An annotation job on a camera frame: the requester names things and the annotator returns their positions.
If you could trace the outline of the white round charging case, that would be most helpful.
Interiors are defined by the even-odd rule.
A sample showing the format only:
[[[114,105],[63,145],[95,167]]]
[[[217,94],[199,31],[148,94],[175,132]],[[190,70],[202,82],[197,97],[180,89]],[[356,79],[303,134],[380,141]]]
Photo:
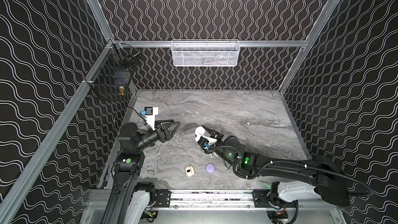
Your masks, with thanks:
[[[195,135],[196,136],[203,136],[206,133],[206,130],[204,129],[203,126],[199,126],[195,130]]]

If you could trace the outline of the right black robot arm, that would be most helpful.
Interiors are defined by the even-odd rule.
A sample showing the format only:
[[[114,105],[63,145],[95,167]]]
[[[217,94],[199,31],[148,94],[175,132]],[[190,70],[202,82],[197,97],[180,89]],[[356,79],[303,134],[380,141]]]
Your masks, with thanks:
[[[223,134],[203,125],[195,130],[195,141],[206,154],[215,153],[233,173],[242,179],[277,177],[286,183],[273,182],[268,192],[269,203],[280,208],[282,203],[321,199],[335,206],[349,206],[350,197],[367,198],[373,189],[348,176],[332,160],[315,156],[312,160],[277,159],[249,152],[235,136]]]

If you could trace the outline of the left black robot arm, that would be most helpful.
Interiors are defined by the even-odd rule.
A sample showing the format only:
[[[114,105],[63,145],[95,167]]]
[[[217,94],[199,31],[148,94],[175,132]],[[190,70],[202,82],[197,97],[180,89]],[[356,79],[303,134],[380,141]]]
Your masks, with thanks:
[[[156,142],[170,141],[179,127],[180,122],[173,119],[156,121],[154,130],[140,129],[133,122],[121,127],[118,135],[121,151],[114,161],[114,184],[101,223],[124,223],[144,164],[144,150]]]

